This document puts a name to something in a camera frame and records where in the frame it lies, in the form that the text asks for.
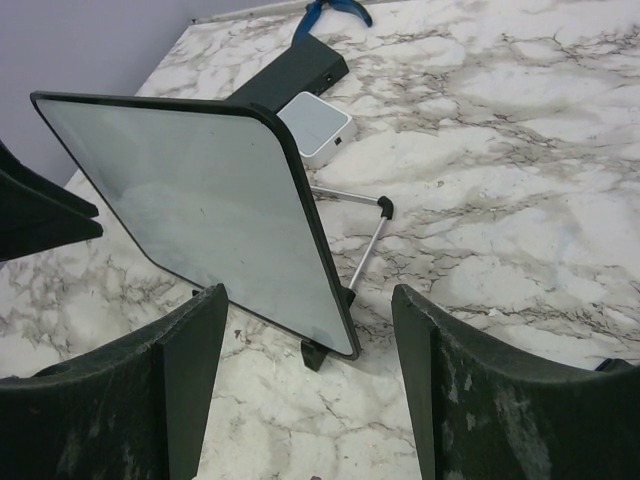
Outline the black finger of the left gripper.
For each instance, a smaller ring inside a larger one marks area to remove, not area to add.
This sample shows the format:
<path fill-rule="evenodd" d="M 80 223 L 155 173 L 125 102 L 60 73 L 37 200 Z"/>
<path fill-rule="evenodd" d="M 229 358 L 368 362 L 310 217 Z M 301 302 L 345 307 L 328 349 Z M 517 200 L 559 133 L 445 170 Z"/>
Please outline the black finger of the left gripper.
<path fill-rule="evenodd" d="M 36 193 L 60 202 L 83 216 L 95 218 L 99 214 L 97 207 L 91 202 L 65 190 L 20 163 L 4 143 L 1 143 L 1 170 Z"/>
<path fill-rule="evenodd" d="M 102 226 L 1 173 L 1 260 L 3 262 L 99 238 Z"/>

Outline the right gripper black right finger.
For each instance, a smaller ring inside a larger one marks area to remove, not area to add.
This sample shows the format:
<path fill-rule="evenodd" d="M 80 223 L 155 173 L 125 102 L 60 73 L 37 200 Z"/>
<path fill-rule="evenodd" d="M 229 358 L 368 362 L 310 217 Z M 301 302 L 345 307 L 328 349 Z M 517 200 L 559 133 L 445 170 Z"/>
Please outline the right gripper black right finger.
<path fill-rule="evenodd" d="M 638 477 L 636 366 L 530 354 L 402 284 L 391 307 L 423 478 Z"/>

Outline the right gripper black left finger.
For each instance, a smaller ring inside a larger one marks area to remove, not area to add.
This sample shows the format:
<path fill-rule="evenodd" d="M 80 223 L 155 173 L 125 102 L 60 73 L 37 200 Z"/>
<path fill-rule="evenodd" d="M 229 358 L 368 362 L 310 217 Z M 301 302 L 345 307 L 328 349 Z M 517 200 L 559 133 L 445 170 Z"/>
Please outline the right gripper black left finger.
<path fill-rule="evenodd" d="M 218 284 L 91 352 L 3 378 L 2 478 L 195 478 L 228 306 Z"/>

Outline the small whiteboard black frame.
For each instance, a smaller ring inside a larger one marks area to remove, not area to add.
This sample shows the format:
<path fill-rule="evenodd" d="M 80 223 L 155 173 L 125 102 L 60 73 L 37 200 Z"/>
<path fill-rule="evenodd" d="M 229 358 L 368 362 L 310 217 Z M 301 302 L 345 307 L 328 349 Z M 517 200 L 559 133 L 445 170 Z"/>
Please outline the small whiteboard black frame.
<path fill-rule="evenodd" d="M 156 266 L 302 342 L 305 365 L 360 356 L 291 131 L 255 104 L 36 91 L 31 103 Z"/>

